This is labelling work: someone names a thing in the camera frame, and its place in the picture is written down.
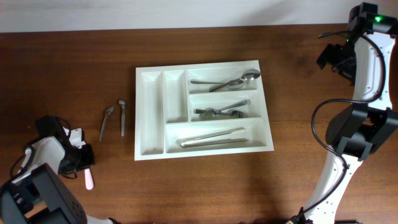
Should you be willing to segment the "white plastic cutlery tray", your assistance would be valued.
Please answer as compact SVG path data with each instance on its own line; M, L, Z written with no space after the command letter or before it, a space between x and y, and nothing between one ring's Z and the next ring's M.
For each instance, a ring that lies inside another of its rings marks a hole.
M261 78L245 81L238 90L226 87L209 92L214 85L191 84L190 80L228 82L249 69L259 70L257 60L191 65L136 68L135 159L170 159L274 150L266 99ZM242 100L250 105L231 110L242 111L248 118L216 115L200 120L194 109L221 109ZM245 131L220 136L248 138L212 146L181 148L178 139L201 136L234 128Z

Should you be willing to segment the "steel kitchen tongs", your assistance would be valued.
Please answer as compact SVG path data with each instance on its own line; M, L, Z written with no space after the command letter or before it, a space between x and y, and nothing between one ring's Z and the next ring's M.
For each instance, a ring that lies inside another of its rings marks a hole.
M219 144L229 144L235 142L246 142L249 141L248 138L226 138L220 139L220 136L227 136L235 133L239 133L245 131L245 128L234 128L229 129L226 131L220 131L210 134L204 134L201 136L194 136L185 139L178 139L177 144L181 148L191 148L191 147L202 147L202 146L212 146L212 145L219 145Z

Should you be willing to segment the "small steel teaspoon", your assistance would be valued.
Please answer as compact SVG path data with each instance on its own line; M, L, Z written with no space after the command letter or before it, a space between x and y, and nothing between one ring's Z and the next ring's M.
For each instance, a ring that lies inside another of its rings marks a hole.
M103 118L103 122L101 125L101 130L100 130L100 135L99 135L99 141L101 142L103 140L104 137L104 132L108 123L108 118L111 115L111 113L114 111L114 106L110 106L107 109L105 109L104 111L104 118Z
M123 137L125 133L125 122L126 122L126 115L125 115L126 102L124 100L119 100L118 103L119 106L121 107L121 136Z

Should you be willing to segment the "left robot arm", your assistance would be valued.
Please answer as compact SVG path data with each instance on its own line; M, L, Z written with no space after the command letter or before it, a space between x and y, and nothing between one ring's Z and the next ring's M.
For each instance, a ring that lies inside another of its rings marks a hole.
M39 137L23 147L24 155L13 165L19 170L10 171L10 179L1 186L1 221L117 224L113 218L87 215L61 180L76 179L83 171L86 188L95 186L90 170L95 157L84 130L72 129L57 116L44 116L35 125Z

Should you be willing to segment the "small steel teaspoon left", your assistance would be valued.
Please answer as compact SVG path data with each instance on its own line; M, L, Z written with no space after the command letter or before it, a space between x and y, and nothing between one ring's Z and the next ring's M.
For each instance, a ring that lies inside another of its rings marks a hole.
M103 118L103 122L101 125L101 130L100 130L100 135L99 135L99 141L101 142L103 140L104 137L104 132L108 123L108 118L111 115L111 113L114 111L114 106L110 106L107 109L105 109L104 111L104 118Z

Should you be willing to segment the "steel fork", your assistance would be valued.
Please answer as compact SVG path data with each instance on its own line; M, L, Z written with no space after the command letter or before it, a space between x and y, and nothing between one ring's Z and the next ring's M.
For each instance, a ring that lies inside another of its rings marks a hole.
M222 112L224 112L226 110L229 110L229 109L232 109L232 108L237 108L239 106L250 105L250 104L251 104L250 100L242 100L242 101L239 101L237 103L234 103L232 105L226 106L226 107L221 108L221 109L210 108L210 109L207 109L204 112L200 113L198 115L198 117L199 117L200 120L203 121L203 120L206 120L208 118L212 118L212 117L214 117L216 115L219 115L219 114L221 114Z
M201 110L201 109L194 109L193 113L194 114L202 114L204 113L205 110ZM238 111L238 110L231 110L231 111L227 111L227 112L221 112L221 115L226 115L226 116L231 116L231 117L237 117L237 118L248 118L249 115L242 112L242 111Z

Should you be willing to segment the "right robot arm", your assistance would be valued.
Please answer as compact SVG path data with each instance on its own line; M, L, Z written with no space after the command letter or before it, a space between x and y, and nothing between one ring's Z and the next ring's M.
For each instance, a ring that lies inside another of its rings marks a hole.
M329 44L317 65L331 65L333 72L351 81L352 99L330 99L348 104L328 124L324 141L326 162L312 197L289 223L336 223L335 215L356 170L397 129L397 113L389 93L389 66L397 39L397 18L380 15L378 6L362 2L350 10L345 30L321 37L340 35L344 45Z

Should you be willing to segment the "small steel teaspoon right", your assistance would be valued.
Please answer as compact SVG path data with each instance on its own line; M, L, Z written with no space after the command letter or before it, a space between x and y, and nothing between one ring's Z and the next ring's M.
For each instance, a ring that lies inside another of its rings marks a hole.
M119 106L121 107L121 136L123 137L125 133L125 122L126 122L126 115L125 115L126 102L124 100L119 100L118 103Z

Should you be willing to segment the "pink plastic knife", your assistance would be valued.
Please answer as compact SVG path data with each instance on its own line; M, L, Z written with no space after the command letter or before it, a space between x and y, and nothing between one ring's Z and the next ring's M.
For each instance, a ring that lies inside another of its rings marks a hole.
M95 186L93 176L91 174L91 169L87 168L84 170L85 173L85 186L87 190L92 190Z

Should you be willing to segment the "steel tablespoon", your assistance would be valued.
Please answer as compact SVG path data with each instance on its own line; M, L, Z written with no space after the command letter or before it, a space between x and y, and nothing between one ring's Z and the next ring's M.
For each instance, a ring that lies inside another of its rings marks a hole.
M196 84L196 85L221 85L221 84L223 84L223 82L208 82L208 81L201 81L201 80L195 80L195 79L191 79L190 83ZM229 90L238 90L244 86L245 86L245 83L243 81L236 81L234 83L226 85L226 88Z
M259 78L260 76L261 76L261 72L259 70L249 69L249 70L246 70L245 72L243 72L243 74L240 78L237 78L237 79L231 80L227 83L220 84L218 86L213 86L213 87L209 88L209 92L214 92L216 90L219 90L220 88L223 88L223 87L228 86L235 82L245 82L245 81L249 81L249 80L255 80L255 79Z

